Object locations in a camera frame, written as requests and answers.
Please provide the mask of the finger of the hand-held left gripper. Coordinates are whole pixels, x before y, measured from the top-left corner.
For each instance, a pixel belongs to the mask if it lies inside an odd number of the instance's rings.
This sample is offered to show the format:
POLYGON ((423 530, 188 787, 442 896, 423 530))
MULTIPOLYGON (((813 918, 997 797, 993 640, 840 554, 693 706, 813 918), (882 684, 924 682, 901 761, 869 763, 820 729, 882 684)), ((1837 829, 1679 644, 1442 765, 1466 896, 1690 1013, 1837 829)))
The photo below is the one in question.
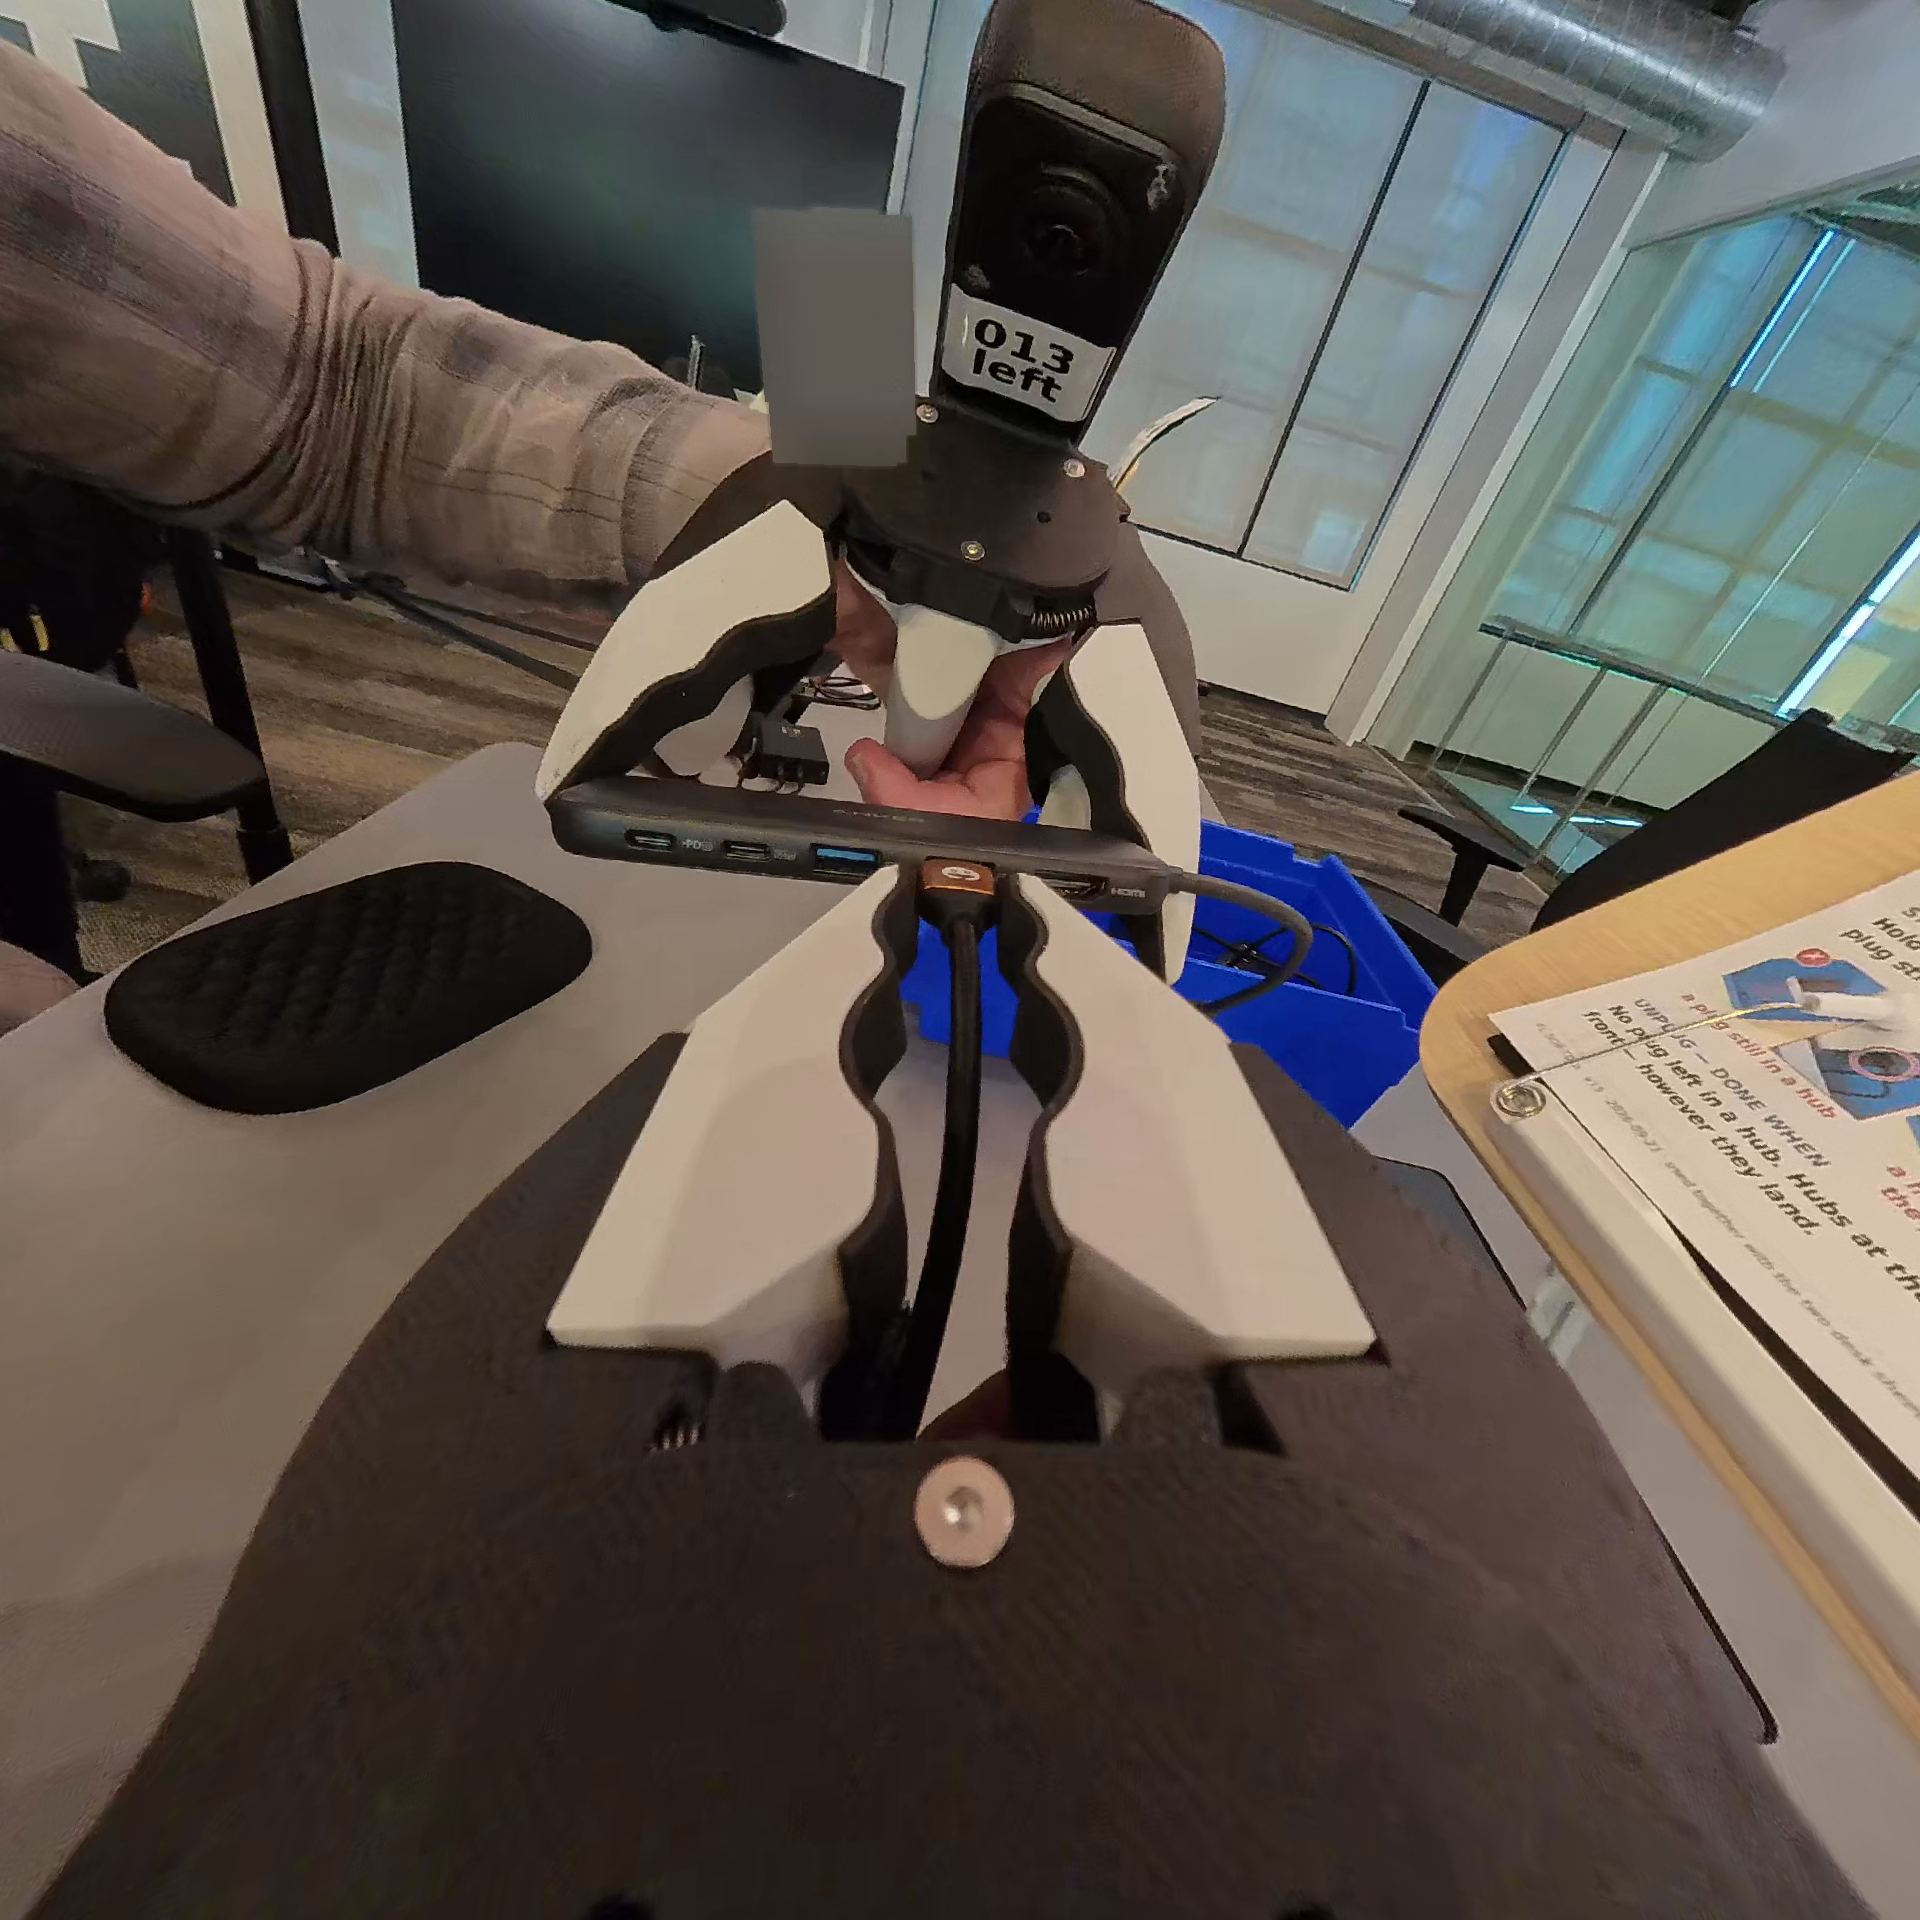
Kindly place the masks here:
POLYGON ((1091 832, 1154 870, 1088 869, 1080 906, 1114 916, 1153 971, 1176 982, 1188 956, 1194 901, 1165 873, 1196 873, 1201 779, 1145 628, 1098 625, 1037 696, 1037 805, 1044 828, 1091 832))
POLYGON ((743 729, 756 676, 808 673, 834 620, 825 530, 789 500, 768 506, 615 618, 548 739, 548 790, 650 760, 705 773, 743 729))

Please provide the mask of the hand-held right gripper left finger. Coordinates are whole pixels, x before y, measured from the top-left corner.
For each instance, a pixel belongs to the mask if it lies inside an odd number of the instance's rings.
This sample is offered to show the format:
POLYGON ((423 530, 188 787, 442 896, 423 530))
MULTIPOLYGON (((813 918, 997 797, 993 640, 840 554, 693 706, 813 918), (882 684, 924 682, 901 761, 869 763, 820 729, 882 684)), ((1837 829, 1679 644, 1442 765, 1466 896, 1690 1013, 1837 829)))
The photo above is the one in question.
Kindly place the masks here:
POLYGON ((768 1363, 827 1437, 876 1436, 907 1280, 879 1092, 916 946, 915 883, 880 870, 698 1017, 547 1316, 556 1344, 768 1363))

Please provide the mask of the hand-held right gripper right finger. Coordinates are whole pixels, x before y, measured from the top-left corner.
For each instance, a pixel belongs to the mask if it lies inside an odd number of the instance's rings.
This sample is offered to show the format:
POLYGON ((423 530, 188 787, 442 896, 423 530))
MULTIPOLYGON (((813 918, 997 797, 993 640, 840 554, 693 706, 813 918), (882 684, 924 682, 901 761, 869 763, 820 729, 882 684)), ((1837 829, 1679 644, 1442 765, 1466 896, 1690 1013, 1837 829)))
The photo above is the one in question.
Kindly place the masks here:
POLYGON ((1015 1433, 1100 1436, 1145 1377, 1355 1361, 1377 1329, 1229 1040, 1043 885, 999 889, 1040 1104, 1007 1259, 1015 1433))

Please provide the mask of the slim black usb hub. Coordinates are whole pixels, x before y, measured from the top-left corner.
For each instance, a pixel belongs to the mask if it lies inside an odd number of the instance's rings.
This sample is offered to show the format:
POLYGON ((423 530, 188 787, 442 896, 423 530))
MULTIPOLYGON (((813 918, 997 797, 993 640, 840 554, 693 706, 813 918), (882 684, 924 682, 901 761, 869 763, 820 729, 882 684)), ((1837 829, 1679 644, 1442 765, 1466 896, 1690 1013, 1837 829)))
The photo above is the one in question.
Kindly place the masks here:
POLYGON ((1025 873, 1088 910, 1128 916, 1194 889, 1187 870, 1105 832, 863 800, 624 776, 564 787, 544 811, 562 850, 659 869, 859 885, 933 860, 1025 873))

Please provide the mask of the blue plastic bin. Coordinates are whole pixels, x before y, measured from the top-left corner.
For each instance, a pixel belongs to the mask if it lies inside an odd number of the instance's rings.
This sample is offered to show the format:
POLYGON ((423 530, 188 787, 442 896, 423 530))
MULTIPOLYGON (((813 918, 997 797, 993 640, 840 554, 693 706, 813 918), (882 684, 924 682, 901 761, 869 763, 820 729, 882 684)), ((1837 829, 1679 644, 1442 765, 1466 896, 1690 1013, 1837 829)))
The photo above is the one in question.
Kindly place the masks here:
MULTIPOLYGON (((1435 985, 1355 876, 1333 856, 1303 858, 1281 838, 1226 824, 1202 824, 1201 873, 1252 885, 1295 906, 1312 925, 1303 971, 1260 1000, 1228 1011, 1229 1040, 1266 1053, 1327 1113, 1354 1126, 1420 1062, 1420 1032, 1435 985)), ((1260 915, 1202 898, 1176 988, 1192 1004, 1249 989, 1289 958, 1289 940, 1260 915)), ((912 1026, 949 1043, 952 980, 944 946, 921 931, 916 964, 903 982, 912 1026)), ((980 948, 983 1049, 1004 1059, 1015 1028, 997 941, 980 948)))

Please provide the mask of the person's left forearm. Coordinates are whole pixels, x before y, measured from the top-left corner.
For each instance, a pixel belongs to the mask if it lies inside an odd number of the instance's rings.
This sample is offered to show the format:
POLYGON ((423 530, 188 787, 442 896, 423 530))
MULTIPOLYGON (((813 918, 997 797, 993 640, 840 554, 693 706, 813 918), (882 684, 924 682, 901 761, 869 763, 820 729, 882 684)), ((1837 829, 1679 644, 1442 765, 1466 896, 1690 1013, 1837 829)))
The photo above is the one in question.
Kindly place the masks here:
POLYGON ((356 273, 10 43, 2 449, 165 521, 581 606, 783 494, 761 416, 356 273))

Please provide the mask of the person's left hand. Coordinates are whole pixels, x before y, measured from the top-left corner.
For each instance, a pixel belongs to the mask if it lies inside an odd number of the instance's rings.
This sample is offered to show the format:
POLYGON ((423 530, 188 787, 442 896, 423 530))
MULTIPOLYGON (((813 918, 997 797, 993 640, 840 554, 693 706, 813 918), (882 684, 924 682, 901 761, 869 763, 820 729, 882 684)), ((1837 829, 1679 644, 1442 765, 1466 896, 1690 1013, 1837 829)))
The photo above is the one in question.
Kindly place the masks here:
POLYGON ((1004 652, 983 628, 924 608, 903 621, 834 560, 841 664, 885 700, 885 741, 845 755, 864 803, 1017 820, 1032 803, 1025 724, 1071 654, 1065 640, 1004 652))

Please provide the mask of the small black adapter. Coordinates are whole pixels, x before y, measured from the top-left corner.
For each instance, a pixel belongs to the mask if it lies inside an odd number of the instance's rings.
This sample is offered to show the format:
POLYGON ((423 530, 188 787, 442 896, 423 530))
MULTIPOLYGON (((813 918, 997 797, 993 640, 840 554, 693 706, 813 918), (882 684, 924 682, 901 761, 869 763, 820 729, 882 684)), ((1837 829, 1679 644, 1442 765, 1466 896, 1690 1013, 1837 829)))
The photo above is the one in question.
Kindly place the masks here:
POLYGON ((844 670, 804 678, 772 710, 749 715, 737 756, 737 785, 775 794, 825 787, 834 773, 834 760, 825 734, 809 722, 817 709, 879 714, 880 696, 844 670))

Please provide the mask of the instruction sheet on stand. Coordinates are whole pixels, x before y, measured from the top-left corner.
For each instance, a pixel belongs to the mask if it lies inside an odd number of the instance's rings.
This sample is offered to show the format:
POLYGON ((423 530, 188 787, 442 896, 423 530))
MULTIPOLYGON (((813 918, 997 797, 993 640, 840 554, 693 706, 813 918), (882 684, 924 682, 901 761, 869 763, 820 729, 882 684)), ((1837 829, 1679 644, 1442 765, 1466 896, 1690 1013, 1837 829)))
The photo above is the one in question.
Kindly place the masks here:
POLYGON ((1511 1009, 1615 997, 1915 870, 1915 776, 1488 953, 1421 1034, 1431 1092, 1904 1730, 1919 1737, 1915 1517, 1716 1294, 1709 1273, 1554 1096, 1506 1109, 1511 1009))

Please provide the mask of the black wrist rest pad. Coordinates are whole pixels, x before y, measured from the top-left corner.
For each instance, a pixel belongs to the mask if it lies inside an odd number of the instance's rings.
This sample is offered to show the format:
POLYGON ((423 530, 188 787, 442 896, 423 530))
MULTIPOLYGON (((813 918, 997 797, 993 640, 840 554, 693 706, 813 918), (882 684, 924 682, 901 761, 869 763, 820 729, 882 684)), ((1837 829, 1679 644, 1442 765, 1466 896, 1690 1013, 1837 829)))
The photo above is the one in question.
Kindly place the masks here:
POLYGON ((108 1040, 218 1113, 311 1113, 387 1088, 561 995, 593 963, 562 901, 416 862, 191 931, 119 969, 108 1040))

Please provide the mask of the printed instruction sheet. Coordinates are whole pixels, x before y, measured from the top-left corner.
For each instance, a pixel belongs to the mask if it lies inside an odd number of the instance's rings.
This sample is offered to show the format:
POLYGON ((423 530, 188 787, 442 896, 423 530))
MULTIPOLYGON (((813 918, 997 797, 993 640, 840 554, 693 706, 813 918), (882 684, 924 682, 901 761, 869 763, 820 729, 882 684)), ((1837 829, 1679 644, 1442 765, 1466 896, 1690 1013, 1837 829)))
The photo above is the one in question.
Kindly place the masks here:
POLYGON ((1915 1477, 1919 878, 1495 1028, 1915 1477))

